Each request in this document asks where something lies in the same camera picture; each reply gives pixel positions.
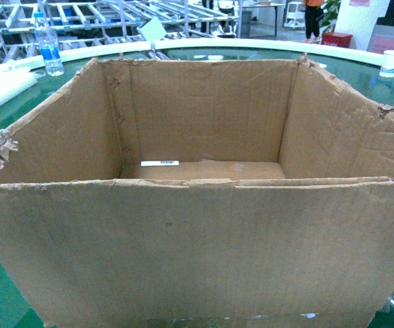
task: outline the cardboard box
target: cardboard box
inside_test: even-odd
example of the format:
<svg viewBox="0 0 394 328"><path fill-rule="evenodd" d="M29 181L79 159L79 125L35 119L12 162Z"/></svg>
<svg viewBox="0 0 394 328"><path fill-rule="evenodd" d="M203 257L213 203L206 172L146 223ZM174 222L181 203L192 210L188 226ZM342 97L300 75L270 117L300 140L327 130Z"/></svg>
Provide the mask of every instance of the cardboard box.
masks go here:
<svg viewBox="0 0 394 328"><path fill-rule="evenodd" d="M366 327L394 291L394 109L304 57L93 60L3 165L0 261L47 325Z"/></svg>

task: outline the metal shelving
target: metal shelving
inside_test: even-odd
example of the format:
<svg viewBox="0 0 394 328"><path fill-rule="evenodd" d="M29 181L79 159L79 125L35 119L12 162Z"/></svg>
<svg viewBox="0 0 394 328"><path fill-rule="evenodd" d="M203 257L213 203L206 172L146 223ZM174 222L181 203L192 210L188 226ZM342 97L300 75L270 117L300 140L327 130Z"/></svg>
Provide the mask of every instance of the metal shelving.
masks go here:
<svg viewBox="0 0 394 328"><path fill-rule="evenodd" d="M0 63L38 55L33 37L34 13L44 11L59 35L61 51L142 40L138 28L157 17L167 38L210 37L192 30L202 22L236 21L238 16L188 3L188 0L80 3L0 3Z"/></svg>

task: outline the cup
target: cup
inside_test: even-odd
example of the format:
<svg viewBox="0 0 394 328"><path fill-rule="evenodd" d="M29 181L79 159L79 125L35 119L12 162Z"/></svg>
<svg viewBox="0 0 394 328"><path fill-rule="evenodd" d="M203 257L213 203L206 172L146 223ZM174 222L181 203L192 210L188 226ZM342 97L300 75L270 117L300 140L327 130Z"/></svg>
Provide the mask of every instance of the cup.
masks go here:
<svg viewBox="0 0 394 328"><path fill-rule="evenodd" d="M381 77L394 77L394 50L385 50L383 52L379 75Z"/></svg>

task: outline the plastic bottle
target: plastic bottle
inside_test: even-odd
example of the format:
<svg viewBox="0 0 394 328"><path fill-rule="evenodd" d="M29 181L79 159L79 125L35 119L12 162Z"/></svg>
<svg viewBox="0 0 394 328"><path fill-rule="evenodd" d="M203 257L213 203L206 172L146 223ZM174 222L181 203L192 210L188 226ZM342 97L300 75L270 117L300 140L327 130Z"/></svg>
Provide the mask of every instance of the plastic bottle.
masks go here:
<svg viewBox="0 0 394 328"><path fill-rule="evenodd" d="M59 54L57 34L49 26L42 12L34 13L34 36L44 58L46 72L52 77L62 75L64 68Z"/></svg>

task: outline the green tabletop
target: green tabletop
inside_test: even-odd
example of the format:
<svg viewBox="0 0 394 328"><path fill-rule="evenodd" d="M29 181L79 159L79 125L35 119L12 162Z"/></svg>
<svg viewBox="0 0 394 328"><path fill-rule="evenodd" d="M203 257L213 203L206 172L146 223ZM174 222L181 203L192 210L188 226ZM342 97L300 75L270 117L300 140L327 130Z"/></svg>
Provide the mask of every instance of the green tabletop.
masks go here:
<svg viewBox="0 0 394 328"><path fill-rule="evenodd" d="M215 56L223 59L298 59L300 53L293 51L259 50L244 48L199 48L199 49L170 49L164 53L171 59L181 60L211 60ZM118 55L101 57L101 59L116 58ZM127 53L125 58L147 59L143 53ZM394 79L384 79L378 76L379 68L354 61L336 59L323 55L310 54L309 57L327 65L327 70L340 79L348 82L352 87L379 103L394 106ZM16 98L0 107L0 129L7 127L15 120L32 110L36 105L58 90L80 70L88 59L65 63L65 73L60 77L42 77L38 84L29 88ZM183 320L176 323L158 321L147 327L184 327ZM0 328L42 328L43 323L33 309L24 300L12 280L0 265ZM218 327L216 320L208 319L202 327ZM369 328L394 328L394 295L378 309Z"/></svg>

